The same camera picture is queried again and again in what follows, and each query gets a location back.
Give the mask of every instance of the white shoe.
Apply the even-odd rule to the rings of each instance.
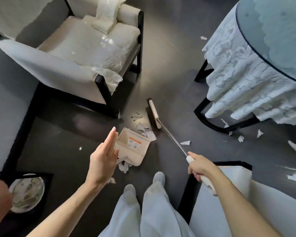
[[[164,187],[164,184],[166,182],[166,177],[161,171],[158,171],[155,176],[153,177],[152,183],[156,183],[157,181],[160,181],[162,186]]]
[[[135,187],[132,184],[128,184],[128,185],[125,186],[124,193],[125,192],[133,193],[136,196],[136,190],[135,190]]]

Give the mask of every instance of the person's left arm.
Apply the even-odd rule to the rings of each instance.
[[[27,237],[68,237],[84,211],[112,177],[118,150],[108,156],[115,140],[114,127],[108,137],[90,157],[90,167],[85,183],[61,206],[40,223]]]

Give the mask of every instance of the person's left hand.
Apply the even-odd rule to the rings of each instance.
[[[119,150],[115,150],[111,156],[108,151],[115,138],[116,128],[110,131],[104,143],[101,143],[90,156],[90,166],[86,182],[91,188],[103,187],[112,177]]]

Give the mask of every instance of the forearm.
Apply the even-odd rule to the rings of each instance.
[[[218,168],[209,174],[233,237],[280,237]]]
[[[68,237],[102,187],[99,185],[91,188],[83,184],[27,237]]]

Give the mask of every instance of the glass tabletop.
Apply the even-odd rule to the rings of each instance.
[[[296,0],[240,0],[236,19],[252,49],[296,81]]]

